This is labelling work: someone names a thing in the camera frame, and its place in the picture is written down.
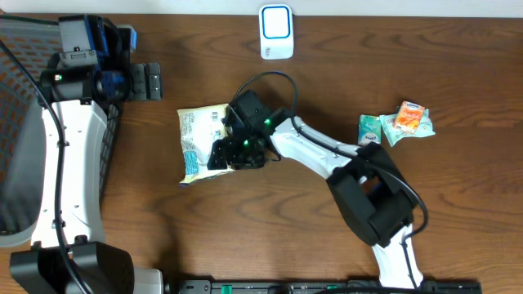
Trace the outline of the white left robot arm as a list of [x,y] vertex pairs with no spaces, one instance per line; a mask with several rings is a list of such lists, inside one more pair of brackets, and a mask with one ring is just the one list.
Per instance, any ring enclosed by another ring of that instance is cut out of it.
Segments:
[[20,26],[57,27],[62,49],[29,78],[42,107],[45,170],[31,246],[11,254],[12,278],[28,293],[169,292],[161,270],[137,268],[106,243],[100,208],[115,141],[109,125],[125,101],[162,99],[160,65],[133,64],[135,29],[102,16],[22,17]]

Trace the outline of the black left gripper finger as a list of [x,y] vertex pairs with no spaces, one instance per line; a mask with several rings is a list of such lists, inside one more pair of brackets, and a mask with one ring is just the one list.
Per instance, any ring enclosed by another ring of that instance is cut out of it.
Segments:
[[163,99],[163,85],[161,79],[161,67],[158,63],[147,64],[148,93],[150,100]]
[[132,90],[129,94],[130,101],[144,101],[146,94],[146,74],[144,64],[130,64],[132,74]]

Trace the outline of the teal tissue pack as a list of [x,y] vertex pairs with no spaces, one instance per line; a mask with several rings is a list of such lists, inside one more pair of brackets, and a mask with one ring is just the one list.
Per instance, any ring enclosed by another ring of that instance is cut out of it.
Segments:
[[373,142],[381,143],[382,125],[379,117],[371,115],[360,115],[358,128],[358,144],[368,145]]

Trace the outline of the mint green wipes pack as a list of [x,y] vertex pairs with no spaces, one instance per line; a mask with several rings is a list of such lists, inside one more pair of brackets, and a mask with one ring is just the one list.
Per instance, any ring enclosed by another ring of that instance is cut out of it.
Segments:
[[391,147],[393,147],[397,142],[404,138],[415,137],[423,138],[434,136],[436,133],[433,129],[433,124],[430,119],[430,110],[425,109],[418,126],[418,129],[414,133],[408,133],[406,131],[401,131],[398,128],[394,127],[394,121],[396,120],[395,114],[380,115],[380,123],[382,125],[382,131],[384,132],[387,141]]

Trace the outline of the orange tissue pack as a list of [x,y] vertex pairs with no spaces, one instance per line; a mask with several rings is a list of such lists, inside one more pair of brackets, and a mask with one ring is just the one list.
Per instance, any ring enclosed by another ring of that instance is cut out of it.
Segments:
[[413,102],[404,101],[396,115],[393,127],[414,134],[422,120],[426,108]]

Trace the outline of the cream snack bag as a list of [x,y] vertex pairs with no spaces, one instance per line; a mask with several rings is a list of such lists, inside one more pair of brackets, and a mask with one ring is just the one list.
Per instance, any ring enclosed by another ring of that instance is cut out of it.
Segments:
[[185,163],[185,177],[180,185],[190,185],[234,171],[228,165],[217,170],[208,169],[213,143],[226,137],[222,119],[226,116],[227,106],[228,104],[219,104],[177,110]]

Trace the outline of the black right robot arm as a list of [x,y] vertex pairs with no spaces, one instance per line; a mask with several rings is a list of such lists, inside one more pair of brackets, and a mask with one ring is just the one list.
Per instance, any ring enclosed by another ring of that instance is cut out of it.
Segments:
[[273,110],[254,91],[226,106],[226,136],[212,144],[207,167],[258,169],[267,152],[290,158],[325,179],[342,218],[376,257],[384,287],[418,290],[418,269],[411,238],[413,210],[425,205],[391,157],[378,144],[341,143],[307,126],[292,110]]

